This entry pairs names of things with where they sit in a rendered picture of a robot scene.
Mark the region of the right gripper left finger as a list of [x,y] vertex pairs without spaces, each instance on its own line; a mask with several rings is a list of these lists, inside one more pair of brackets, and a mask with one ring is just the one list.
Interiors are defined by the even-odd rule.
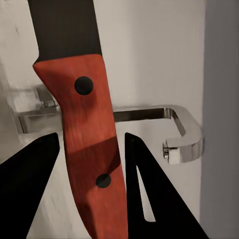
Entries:
[[54,132],[0,165],[0,239],[26,239],[59,151]]

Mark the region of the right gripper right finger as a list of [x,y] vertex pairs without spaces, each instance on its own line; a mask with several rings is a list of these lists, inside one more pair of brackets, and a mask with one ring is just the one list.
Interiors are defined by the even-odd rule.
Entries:
[[[143,140],[125,133],[128,239],[209,239]],[[144,219],[138,166],[156,222]]]

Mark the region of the parer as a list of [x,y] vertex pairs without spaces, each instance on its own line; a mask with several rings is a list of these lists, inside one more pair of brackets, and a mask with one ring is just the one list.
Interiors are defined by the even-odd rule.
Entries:
[[58,102],[75,205],[92,239],[128,239],[127,198],[93,0],[28,0],[32,65]]

